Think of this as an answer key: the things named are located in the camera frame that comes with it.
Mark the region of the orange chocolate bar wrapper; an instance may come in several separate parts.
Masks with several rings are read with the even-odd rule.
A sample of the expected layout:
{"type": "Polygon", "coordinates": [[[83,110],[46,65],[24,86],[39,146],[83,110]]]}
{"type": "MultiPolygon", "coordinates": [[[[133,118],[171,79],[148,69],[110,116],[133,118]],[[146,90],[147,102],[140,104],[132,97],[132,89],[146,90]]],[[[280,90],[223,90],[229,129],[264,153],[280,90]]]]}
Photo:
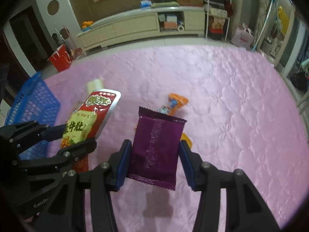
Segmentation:
{"type": "Polygon", "coordinates": [[[168,103],[159,108],[159,113],[173,116],[177,110],[189,103],[188,98],[179,94],[170,93],[168,95],[168,103]]]}

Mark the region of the pile of oranges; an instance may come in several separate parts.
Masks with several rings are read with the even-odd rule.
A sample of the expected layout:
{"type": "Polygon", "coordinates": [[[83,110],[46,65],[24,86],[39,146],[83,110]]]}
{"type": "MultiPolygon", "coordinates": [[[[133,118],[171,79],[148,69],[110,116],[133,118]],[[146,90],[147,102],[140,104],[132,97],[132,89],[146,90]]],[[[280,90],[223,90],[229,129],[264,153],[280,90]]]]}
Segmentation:
{"type": "Polygon", "coordinates": [[[94,22],[93,21],[84,21],[82,23],[82,29],[90,27],[94,22]]]}

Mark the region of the orange snack bag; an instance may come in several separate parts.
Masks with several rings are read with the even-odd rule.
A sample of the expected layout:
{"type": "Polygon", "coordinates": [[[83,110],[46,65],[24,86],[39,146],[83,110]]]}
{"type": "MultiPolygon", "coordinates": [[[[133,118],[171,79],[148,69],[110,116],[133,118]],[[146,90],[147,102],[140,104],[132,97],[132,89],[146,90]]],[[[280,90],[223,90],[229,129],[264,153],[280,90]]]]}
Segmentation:
{"type": "Polygon", "coordinates": [[[190,140],[190,138],[186,135],[186,133],[182,132],[181,134],[181,141],[186,141],[188,147],[191,149],[193,146],[192,141],[190,140]]]}

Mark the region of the small white cracker pack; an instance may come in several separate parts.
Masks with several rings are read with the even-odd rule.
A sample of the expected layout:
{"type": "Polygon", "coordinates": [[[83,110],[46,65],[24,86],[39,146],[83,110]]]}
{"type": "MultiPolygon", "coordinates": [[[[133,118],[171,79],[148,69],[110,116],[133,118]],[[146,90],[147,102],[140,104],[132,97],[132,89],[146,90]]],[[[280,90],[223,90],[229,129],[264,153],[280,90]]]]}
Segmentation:
{"type": "Polygon", "coordinates": [[[90,82],[87,82],[87,93],[91,94],[93,91],[104,89],[104,83],[102,78],[96,78],[90,82]]]}

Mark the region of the red paper bag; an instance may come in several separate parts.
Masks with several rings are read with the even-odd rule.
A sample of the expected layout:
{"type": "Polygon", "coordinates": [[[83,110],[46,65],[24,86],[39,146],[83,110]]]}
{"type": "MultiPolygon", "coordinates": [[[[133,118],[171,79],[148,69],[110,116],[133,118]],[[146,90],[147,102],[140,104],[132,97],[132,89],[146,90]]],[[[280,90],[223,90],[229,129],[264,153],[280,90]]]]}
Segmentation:
{"type": "Polygon", "coordinates": [[[49,61],[53,64],[58,72],[69,69],[72,62],[69,52],[67,52],[66,47],[63,44],[59,46],[49,57],[49,61]]]}

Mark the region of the blue plastic basket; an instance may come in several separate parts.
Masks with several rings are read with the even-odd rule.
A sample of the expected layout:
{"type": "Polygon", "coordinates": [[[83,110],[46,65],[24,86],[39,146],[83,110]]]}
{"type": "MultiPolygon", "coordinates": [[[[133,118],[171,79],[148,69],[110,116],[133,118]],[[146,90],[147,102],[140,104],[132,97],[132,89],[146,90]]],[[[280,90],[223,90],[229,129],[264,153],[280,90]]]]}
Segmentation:
{"type": "MultiPolygon", "coordinates": [[[[21,87],[8,112],[4,126],[36,120],[39,124],[48,124],[52,127],[59,110],[59,101],[42,79],[41,73],[38,72],[21,87]]],[[[18,159],[45,158],[49,143],[41,141],[27,150],[18,150],[18,159]]]]}

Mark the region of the white metal shelf rack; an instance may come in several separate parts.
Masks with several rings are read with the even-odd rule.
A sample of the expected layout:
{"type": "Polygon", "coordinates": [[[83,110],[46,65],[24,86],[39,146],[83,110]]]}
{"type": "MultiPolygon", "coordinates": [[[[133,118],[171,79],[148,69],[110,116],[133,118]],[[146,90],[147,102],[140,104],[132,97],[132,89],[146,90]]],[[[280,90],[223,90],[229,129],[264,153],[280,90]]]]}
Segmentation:
{"type": "Polygon", "coordinates": [[[233,0],[203,0],[205,12],[205,37],[226,41],[230,19],[233,15],[233,0]]]}

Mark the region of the blue plastic container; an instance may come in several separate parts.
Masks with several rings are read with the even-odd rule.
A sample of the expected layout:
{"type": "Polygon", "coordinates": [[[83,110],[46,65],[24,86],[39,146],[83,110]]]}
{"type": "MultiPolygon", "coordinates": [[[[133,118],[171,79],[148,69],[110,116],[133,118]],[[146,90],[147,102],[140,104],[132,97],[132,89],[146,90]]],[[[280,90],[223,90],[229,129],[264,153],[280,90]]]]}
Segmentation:
{"type": "Polygon", "coordinates": [[[142,0],[140,1],[140,8],[141,9],[150,9],[152,5],[152,1],[150,0],[142,0]]]}

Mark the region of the purple snack packet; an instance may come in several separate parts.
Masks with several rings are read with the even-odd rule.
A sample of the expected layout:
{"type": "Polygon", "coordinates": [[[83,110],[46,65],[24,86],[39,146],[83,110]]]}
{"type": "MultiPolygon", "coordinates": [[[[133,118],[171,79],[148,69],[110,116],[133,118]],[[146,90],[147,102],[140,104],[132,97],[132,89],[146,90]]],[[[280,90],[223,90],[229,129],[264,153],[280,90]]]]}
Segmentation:
{"type": "Polygon", "coordinates": [[[139,108],[127,177],[175,190],[179,143],[186,120],[139,108]]]}

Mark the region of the pink quilted tablecloth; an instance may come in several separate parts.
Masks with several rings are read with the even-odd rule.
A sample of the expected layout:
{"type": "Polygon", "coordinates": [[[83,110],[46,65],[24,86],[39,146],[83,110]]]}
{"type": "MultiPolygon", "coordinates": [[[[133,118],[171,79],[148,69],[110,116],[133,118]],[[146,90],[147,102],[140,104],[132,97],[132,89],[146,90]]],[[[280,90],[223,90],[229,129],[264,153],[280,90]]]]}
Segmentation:
{"type": "Polygon", "coordinates": [[[168,46],[96,54],[46,79],[64,124],[101,78],[121,99],[89,155],[90,169],[133,139],[139,107],[158,110],[170,93],[192,150],[218,169],[243,169],[283,227],[308,194],[308,143],[296,102],[260,54],[235,47],[168,46]]]}

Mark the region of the pink gift bag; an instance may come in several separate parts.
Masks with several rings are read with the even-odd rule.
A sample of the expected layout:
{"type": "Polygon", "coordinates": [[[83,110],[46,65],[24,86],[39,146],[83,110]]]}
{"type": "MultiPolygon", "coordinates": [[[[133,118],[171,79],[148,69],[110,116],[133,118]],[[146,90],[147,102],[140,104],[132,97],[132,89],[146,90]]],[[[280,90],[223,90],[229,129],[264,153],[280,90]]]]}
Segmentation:
{"type": "Polygon", "coordinates": [[[252,34],[251,29],[243,23],[242,27],[238,27],[235,31],[235,34],[232,37],[232,44],[237,47],[250,49],[251,44],[254,41],[254,35],[252,34]]]}

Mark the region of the cream TV cabinet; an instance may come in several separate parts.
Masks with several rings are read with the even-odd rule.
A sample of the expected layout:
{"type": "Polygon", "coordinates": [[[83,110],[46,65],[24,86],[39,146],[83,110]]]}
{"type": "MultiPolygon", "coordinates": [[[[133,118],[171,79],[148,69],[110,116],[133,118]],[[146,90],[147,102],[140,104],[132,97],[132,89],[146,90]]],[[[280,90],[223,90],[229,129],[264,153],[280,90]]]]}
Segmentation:
{"type": "Polygon", "coordinates": [[[203,37],[205,10],[202,7],[179,6],[156,9],[134,9],[96,21],[90,29],[76,35],[84,52],[134,40],[163,36],[197,35],[203,37]],[[174,29],[165,29],[160,15],[177,17],[174,29]]]}

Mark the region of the red beef tripe snack bag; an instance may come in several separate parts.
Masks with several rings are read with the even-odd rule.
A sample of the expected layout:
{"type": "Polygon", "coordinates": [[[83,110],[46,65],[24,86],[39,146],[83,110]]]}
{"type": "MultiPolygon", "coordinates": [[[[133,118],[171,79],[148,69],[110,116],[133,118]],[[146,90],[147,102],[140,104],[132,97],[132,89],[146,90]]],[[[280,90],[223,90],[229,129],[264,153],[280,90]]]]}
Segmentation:
{"type": "Polygon", "coordinates": [[[119,91],[111,89],[93,91],[66,122],[60,148],[76,145],[89,138],[97,139],[120,98],[119,91]]]}

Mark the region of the green folded cloth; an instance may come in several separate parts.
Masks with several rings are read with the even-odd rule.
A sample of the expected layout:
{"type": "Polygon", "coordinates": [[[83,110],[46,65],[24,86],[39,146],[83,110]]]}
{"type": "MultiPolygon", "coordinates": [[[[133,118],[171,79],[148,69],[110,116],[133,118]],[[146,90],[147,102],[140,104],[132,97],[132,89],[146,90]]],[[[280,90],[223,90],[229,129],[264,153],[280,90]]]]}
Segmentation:
{"type": "Polygon", "coordinates": [[[157,8],[164,8],[164,7],[179,7],[180,5],[175,2],[175,1],[171,1],[171,2],[157,2],[157,3],[152,3],[151,4],[151,8],[152,9],[157,9],[157,8]]]}

